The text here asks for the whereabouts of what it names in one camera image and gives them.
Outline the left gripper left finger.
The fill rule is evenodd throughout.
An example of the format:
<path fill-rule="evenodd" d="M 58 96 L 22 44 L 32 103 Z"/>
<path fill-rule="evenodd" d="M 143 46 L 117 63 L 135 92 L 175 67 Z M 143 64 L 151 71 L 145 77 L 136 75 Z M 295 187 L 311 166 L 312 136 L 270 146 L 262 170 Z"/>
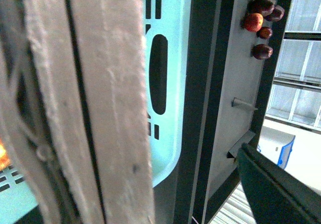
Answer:
<path fill-rule="evenodd" d="M 142 0 L 1 0 L 1 140 L 42 223 L 154 223 Z"/>

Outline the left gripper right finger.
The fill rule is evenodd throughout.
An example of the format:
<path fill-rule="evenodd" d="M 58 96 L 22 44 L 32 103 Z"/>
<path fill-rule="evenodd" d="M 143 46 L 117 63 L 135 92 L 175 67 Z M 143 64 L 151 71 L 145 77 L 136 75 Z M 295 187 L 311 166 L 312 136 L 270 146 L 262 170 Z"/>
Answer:
<path fill-rule="evenodd" d="M 320 195 L 249 144 L 242 145 L 237 159 L 257 223 L 320 223 Z"/>

